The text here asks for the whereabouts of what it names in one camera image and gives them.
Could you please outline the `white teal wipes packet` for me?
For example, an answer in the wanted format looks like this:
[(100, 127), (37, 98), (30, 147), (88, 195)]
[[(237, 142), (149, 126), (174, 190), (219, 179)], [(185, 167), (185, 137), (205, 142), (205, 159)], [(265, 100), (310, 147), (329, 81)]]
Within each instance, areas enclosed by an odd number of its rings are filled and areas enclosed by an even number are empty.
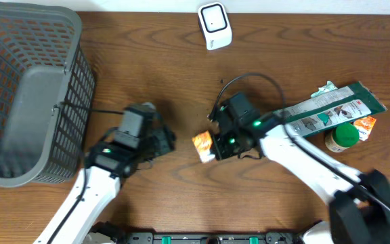
[(318, 88), (318, 91), (312, 93), (311, 98), (315, 98), (317, 96), (334, 91), (336, 89), (338, 89), (338, 87), (332, 81), (327, 81), (324, 86)]

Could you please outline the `green lid spice jar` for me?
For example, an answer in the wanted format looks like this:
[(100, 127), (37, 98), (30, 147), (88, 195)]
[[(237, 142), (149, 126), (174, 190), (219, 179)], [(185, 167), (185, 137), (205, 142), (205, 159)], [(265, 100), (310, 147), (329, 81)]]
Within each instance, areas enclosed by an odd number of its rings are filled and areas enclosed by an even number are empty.
[(324, 138), (324, 143), (328, 150), (341, 153), (357, 144), (359, 139), (358, 129), (353, 124), (344, 123), (328, 132)]

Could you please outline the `orange small box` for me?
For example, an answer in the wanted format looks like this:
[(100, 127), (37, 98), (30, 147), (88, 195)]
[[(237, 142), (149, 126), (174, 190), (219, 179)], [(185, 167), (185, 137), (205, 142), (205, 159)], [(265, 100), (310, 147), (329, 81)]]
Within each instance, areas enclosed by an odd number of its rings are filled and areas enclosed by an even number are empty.
[(208, 163), (215, 158), (215, 154), (212, 149), (213, 139), (209, 131), (205, 131), (194, 136), (192, 138), (192, 142), (202, 163)]
[(375, 123), (376, 119), (371, 116), (363, 117), (353, 122), (353, 125), (359, 131), (359, 137), (361, 141), (366, 141), (369, 138)]

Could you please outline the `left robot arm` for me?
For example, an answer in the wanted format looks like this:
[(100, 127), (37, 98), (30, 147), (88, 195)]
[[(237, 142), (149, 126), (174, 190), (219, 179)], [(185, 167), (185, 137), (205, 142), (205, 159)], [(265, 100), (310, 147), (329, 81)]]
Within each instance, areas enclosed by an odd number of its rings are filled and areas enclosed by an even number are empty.
[(175, 134), (166, 125), (137, 136), (110, 128), (90, 149), (69, 195), (35, 242), (83, 243), (138, 165), (174, 150)]

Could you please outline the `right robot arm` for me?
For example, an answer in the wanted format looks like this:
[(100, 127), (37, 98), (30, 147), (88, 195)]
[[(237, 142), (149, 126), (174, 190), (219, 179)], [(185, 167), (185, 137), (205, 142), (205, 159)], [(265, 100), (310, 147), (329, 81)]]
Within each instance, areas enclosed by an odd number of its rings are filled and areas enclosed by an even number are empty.
[(300, 234), (300, 243), (390, 243), (390, 183), (333, 159), (293, 132), (276, 114), (216, 112), (216, 155), (226, 159), (258, 148), (312, 189), (328, 207), (328, 221)]

